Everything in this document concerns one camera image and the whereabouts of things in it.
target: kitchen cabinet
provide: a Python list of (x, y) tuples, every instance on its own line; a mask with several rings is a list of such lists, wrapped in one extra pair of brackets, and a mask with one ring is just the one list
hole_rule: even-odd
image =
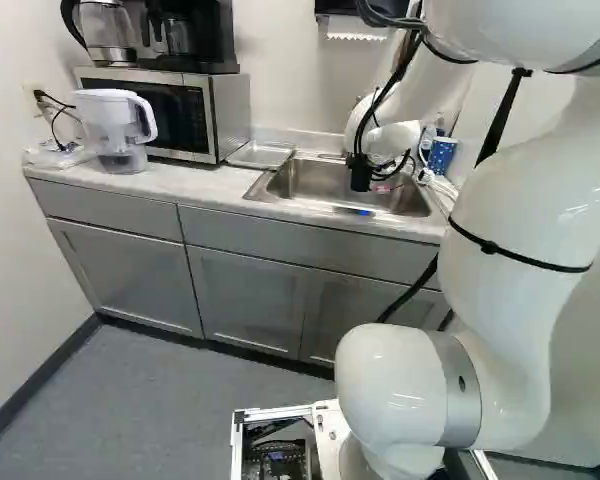
[(47, 221), (97, 311), (203, 336), (183, 244)]
[(188, 246), (205, 334), (298, 358), (311, 269)]
[[(333, 364), (340, 339), (353, 327), (373, 322), (408, 288), (405, 285), (314, 271), (307, 295), (301, 360)], [(389, 323), (435, 330), (449, 311), (440, 292), (420, 290)]]

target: coffee maker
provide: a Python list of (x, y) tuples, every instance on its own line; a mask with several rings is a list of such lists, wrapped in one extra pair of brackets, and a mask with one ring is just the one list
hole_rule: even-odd
[(61, 0), (60, 11), (96, 66), (240, 73), (232, 0)]
[(142, 39), (139, 67), (204, 74), (240, 72), (231, 0), (144, 0), (125, 5)]

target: countertop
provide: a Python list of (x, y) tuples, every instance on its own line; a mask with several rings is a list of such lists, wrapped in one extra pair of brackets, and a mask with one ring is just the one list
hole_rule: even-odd
[(25, 165), (23, 170), (26, 177), (40, 180), (436, 245), (440, 243), (447, 225), (437, 199), (426, 190), (422, 193), (431, 208), (431, 215), (424, 218), (396, 217), (396, 220), (245, 200), (242, 196), (263, 172), (226, 164), (210, 167), (150, 162), (146, 171), (135, 175), (111, 175), (97, 160), (66, 170), (47, 170), (32, 165)]

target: drawer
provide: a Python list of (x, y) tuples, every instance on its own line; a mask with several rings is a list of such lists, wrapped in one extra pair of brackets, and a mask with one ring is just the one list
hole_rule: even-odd
[[(185, 241), (403, 284), (413, 283), (437, 246), (312, 227), (248, 215), (178, 206)], [(428, 288), (440, 289), (434, 276)]]
[(182, 242), (174, 203), (29, 179), (45, 215)]

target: floor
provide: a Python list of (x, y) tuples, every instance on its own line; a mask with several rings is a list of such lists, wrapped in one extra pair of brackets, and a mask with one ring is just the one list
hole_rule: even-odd
[(0, 480), (225, 480), (237, 408), (334, 385), (103, 326), (0, 439)]

